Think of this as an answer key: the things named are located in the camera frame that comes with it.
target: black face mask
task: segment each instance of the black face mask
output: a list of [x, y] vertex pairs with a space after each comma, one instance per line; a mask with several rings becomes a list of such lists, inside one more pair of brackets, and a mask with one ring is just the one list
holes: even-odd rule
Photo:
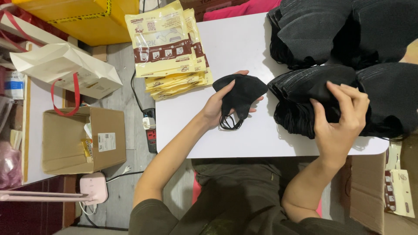
[[377, 64], [357, 72], [369, 95], [371, 117], [363, 136], [402, 140], [418, 128], [418, 65]]
[[271, 57], [289, 69], [325, 63], [350, 12], [347, 0], [283, 0], [267, 13], [272, 26]]
[[338, 123], [339, 104], [326, 87], [326, 82], [357, 87], [354, 69], [343, 65], [316, 66], [282, 74], [267, 86], [279, 99], [274, 112], [276, 123], [291, 134], [315, 138], [315, 113], [310, 98], [318, 100], [325, 109], [329, 123]]
[[398, 62], [418, 38], [417, 15], [416, 0], [353, 0], [352, 15], [334, 39], [332, 55], [356, 70]]
[[[213, 83], [213, 88], [218, 92], [235, 79], [235, 85], [232, 90], [222, 98], [222, 115], [219, 124], [226, 130], [237, 130], [242, 122], [247, 118], [251, 104], [260, 96], [267, 92], [267, 86], [257, 77], [231, 74], [224, 76]], [[229, 112], [234, 108], [237, 112], [239, 121], [235, 124], [234, 119], [229, 116]], [[232, 119], [231, 127], [226, 121], [226, 117]]]

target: white table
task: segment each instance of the white table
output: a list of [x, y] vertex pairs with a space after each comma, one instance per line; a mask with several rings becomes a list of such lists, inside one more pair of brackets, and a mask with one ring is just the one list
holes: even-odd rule
[[[202, 45], [214, 80], [239, 70], [266, 84], [287, 71], [270, 57], [271, 26], [266, 13], [198, 23]], [[188, 93], [155, 103], [157, 116], [157, 150], [161, 151], [174, 136], [203, 108], [215, 93], [212, 87], [194, 89]], [[289, 134], [273, 119], [277, 98], [269, 91], [264, 100], [252, 107], [257, 112], [248, 115], [240, 129], [208, 131], [195, 145], [188, 158], [232, 158], [272, 156], [315, 156], [314, 140]], [[374, 137], [359, 137], [350, 155], [379, 154], [389, 142]]]

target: person's hand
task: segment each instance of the person's hand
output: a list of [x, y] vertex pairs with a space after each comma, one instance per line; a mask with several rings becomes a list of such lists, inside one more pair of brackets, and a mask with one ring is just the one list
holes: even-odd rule
[[[249, 72], [248, 70], [240, 70], [234, 74], [247, 75], [248, 72]], [[205, 107], [203, 107], [203, 109], [200, 111], [199, 115], [201, 115], [204, 121], [207, 122], [208, 128], [213, 128], [219, 125], [219, 120], [221, 118], [222, 98], [228, 92], [232, 90], [234, 85], [235, 85], [235, 80], [233, 80], [227, 86], [225, 86], [224, 88], [220, 89], [218, 92], [213, 94], [209, 98], [207, 103], [205, 104]], [[257, 99], [257, 101], [263, 100], [263, 99], [264, 97], [261, 96], [260, 98]], [[235, 111], [234, 109], [231, 109], [229, 114], [231, 115], [234, 111]], [[250, 108], [250, 112], [255, 112], [255, 111], [256, 109]]]
[[342, 84], [327, 82], [326, 86], [339, 102], [339, 123], [328, 123], [325, 109], [320, 102], [311, 99], [315, 110], [315, 141], [324, 163], [342, 167], [357, 136], [366, 125], [366, 112], [370, 100], [366, 93]]

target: barcode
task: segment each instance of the barcode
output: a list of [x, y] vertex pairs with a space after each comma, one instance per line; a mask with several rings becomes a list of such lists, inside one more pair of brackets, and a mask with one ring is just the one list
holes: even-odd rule
[[148, 22], [147, 23], [148, 26], [148, 31], [155, 31], [155, 22]]

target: white paper bag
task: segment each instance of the white paper bag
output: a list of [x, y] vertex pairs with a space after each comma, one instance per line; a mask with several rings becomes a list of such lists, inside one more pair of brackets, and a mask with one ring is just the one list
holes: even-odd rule
[[78, 73], [80, 94], [101, 99], [122, 87], [114, 66], [93, 58], [68, 44], [48, 44], [24, 53], [10, 53], [16, 69], [30, 77], [74, 91], [73, 73]]

